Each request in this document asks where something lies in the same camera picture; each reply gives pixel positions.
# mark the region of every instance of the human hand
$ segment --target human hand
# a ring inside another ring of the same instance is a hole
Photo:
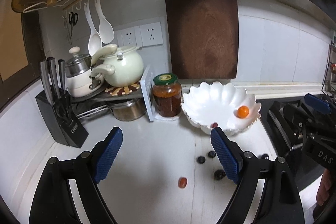
[[[322,175],[321,183],[316,195],[316,202],[322,206],[323,203],[329,198],[329,189],[332,186],[332,178],[328,169],[325,169]]]

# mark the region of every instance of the knife handle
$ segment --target knife handle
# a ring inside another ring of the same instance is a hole
[[[40,62],[40,71],[41,71],[41,81],[43,85],[43,89],[49,104],[54,104],[53,94],[51,93],[49,75],[48,75],[48,65],[47,61],[43,60]]]
[[[59,94],[58,89],[58,81],[57,81],[57,72],[56,72],[56,61],[53,57],[48,57],[48,65],[49,65],[49,73],[50,73],[50,79],[51,79],[51,88],[52,93],[54,96],[56,96],[58,99],[61,98]]]
[[[61,88],[63,91],[63,94],[66,92],[65,88],[65,61],[63,59],[58,60],[58,73],[59,73],[59,79],[61,81]]]

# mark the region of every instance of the white scalloped bowl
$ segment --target white scalloped bowl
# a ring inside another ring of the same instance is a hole
[[[241,106],[250,110],[244,119],[236,117]],[[194,127],[210,134],[211,125],[216,122],[228,137],[245,131],[261,117],[261,104],[256,103],[255,95],[247,94],[246,89],[236,88],[232,83],[209,85],[203,82],[198,88],[192,86],[189,93],[183,94],[181,107]]]

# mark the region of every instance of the glass jar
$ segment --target glass jar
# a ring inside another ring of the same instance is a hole
[[[154,78],[153,95],[162,117],[174,117],[181,112],[182,86],[173,73]]]

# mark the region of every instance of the teapot handle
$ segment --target teapot handle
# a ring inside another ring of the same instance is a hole
[[[110,54],[114,54],[117,51],[118,46],[116,44],[109,44],[106,45],[102,48],[100,48],[98,51],[95,52],[95,54],[91,57],[91,64],[95,65],[98,61],[98,59],[101,56],[104,55],[110,55]]]
[[[102,73],[103,75],[113,75],[115,72],[115,66],[110,64],[102,64],[92,69],[90,77],[95,78],[100,73]]]

